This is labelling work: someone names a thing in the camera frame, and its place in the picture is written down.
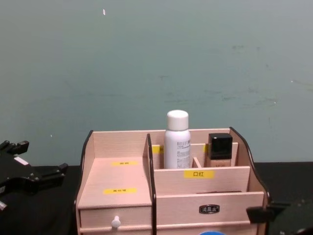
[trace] wall stain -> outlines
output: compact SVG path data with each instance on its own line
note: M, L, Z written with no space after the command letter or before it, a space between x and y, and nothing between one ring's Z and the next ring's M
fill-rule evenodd
M169 78L170 76L167 76L167 75L159 75L158 77L161 78L161 81L163 81L164 78Z
M240 107L240 109L253 109L255 108L256 106L253 105L253 104L243 104L242 107Z
M292 80L292 82L302 85L302 86L313 87L313 83L310 83L310 82L302 82L296 79Z
M174 93L173 92L167 92L165 93L166 96L169 96L169 97L173 97L174 96Z
M203 92L208 93L208 94L220 94L220 93L222 93L220 91L212 91L212 90L204 90Z
M124 94L94 94L93 96L100 96L100 97L125 97Z
M248 93L255 93L255 94L258 94L259 93L259 91L258 91L258 89L257 88L251 88L251 87L248 87Z
M272 71L272 69L270 68L270 66L268 64L265 64L265 67L269 70Z
M244 45L240 45L240 46L234 45L231 48L233 50L232 54L241 54L244 51L245 46Z
M188 103L189 99L166 100L164 103Z
M270 117L268 118L268 126L272 129L272 124L270 123Z
M222 101L230 101L230 100L233 100L233 99L236 99L236 97L234 97L234 96L223 97Z
M134 98L136 98L136 99L143 99L145 97L146 97L145 94L138 94L138 95L134 96Z
M217 49L217 48L210 48L208 51L208 53L210 54L221 54L221 50Z
M65 86L67 86L67 88L73 92L76 93L77 90L71 85L71 83L69 81L66 81L65 79L63 79L63 83L65 84Z
M259 100L258 102L255 103L256 106L260 105L266 105L266 106L273 106L277 103L276 98L268 98L266 97L265 99Z

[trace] yellow label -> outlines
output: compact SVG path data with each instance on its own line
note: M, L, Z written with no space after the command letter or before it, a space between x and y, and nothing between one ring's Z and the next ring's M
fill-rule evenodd
M162 145L152 146L152 153L164 153L164 146Z
M205 145L203 146L203 152L204 152L204 153L208 153L208 152L209 152L209 145L208 145L208 144L205 144Z
M185 170L184 178L213 179L214 171L213 170Z
M136 193L136 188L108 188L103 190L104 194L118 194L118 193Z
M117 166L117 165L137 165L137 161L129 161L129 162L112 162L112 165Z

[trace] drawer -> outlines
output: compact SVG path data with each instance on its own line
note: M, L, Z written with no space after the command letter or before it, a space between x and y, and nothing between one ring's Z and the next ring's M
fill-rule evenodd
M157 225L249 221L246 209L262 206L263 197L263 192L157 196ZM218 205L219 212L200 213L204 205Z
M257 225L247 223L219 224L203 226L203 224L167 226L157 230L157 235L199 235L203 232L218 231L226 235L257 235ZM107 231L88 232L83 235L152 235L151 231Z
M178 228L158 229L157 235L199 235L200 233L216 231L226 235L257 235L257 225L255 224L240 224L240 225L224 225L224 226L209 226L203 227L184 227L181 225Z
M111 222L119 216L121 226L146 225L151 226L151 207L107 208L96 210L81 210L82 228L112 227Z
M94 232L83 233L82 235L152 235L150 231L109 231L109 232Z

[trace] curved wooden side panel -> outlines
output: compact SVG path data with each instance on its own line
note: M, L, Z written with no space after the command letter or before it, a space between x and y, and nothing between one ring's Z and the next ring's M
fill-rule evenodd
M233 137L233 141L239 143L238 158L236 165L237 166L248 165L251 167L247 191L250 192L263 191L264 192L263 207L265 208L271 202L271 197L266 185L263 183L262 179L260 178L255 168L250 147L247 141L244 139L244 137L240 135L233 127L230 127L230 134ZM266 235L267 232L268 224L258 225L258 235Z
M78 203L82 196L88 175L90 173L92 164L94 160L94 146L93 146L93 131L91 130L84 142L83 149L82 149L82 155L80 160L80 178L75 194L75 201L74 201L74 210L76 215L76 224L77 224L77 234L80 235L80 229L81 229L81 222L80 222L80 216L78 211Z
M148 165L149 165L149 183L150 183L150 194L152 201L152 235L157 235L157 194L155 186L155 176L153 167L153 157L152 157L152 143L150 134L147 134L145 151L148 153Z

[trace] bottle label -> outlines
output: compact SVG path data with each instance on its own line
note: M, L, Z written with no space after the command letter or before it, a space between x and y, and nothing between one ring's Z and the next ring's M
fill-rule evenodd
M189 168L190 140L177 142L177 168Z

